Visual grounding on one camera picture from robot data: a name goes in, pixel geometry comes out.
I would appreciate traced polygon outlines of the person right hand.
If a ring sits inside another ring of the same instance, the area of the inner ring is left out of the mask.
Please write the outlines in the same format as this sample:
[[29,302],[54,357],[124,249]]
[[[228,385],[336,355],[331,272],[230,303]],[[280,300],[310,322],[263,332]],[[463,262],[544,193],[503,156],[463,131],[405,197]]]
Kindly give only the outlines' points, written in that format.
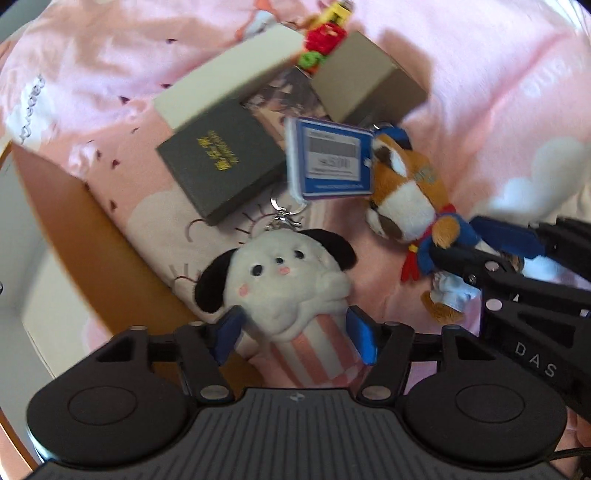
[[573,410],[568,411],[568,427],[575,447],[591,447],[591,425]]

